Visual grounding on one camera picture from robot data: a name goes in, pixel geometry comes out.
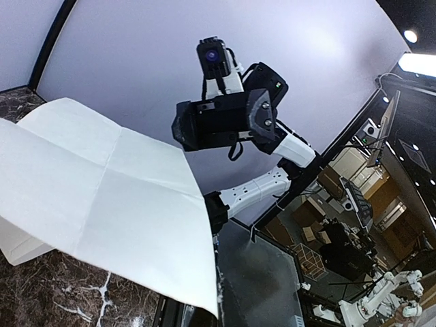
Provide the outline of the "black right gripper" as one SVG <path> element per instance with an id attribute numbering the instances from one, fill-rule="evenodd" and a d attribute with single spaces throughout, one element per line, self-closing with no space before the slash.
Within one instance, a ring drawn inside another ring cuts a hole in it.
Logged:
<path id="1" fill-rule="evenodd" d="M 176 105 L 172 136 L 186 152 L 251 140 L 261 151 L 275 141 L 275 114 L 266 89 Z"/>

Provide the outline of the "white letter sheet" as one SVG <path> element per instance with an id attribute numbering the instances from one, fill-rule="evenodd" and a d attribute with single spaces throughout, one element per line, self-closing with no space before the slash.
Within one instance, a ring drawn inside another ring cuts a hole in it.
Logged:
<path id="1" fill-rule="evenodd" d="M 218 313 L 211 227 L 184 153 L 79 102 L 1 120 L 1 217 L 77 260 Z"/>

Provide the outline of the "cream paper envelope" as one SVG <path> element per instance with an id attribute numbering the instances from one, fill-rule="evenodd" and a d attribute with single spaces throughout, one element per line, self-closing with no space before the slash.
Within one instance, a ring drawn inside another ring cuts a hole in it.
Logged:
<path id="1" fill-rule="evenodd" d="M 33 260 L 54 249 L 2 217 L 0 230 L 1 252 L 12 266 Z"/>

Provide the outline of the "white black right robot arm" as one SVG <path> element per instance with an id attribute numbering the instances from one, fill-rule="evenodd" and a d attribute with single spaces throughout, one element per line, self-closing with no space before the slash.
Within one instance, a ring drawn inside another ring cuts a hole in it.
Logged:
<path id="1" fill-rule="evenodd" d="M 213 234 L 266 198 L 279 197 L 317 157 L 277 119 L 288 85 L 265 63 L 249 68 L 243 91 L 177 104 L 172 134 L 203 192 Z"/>

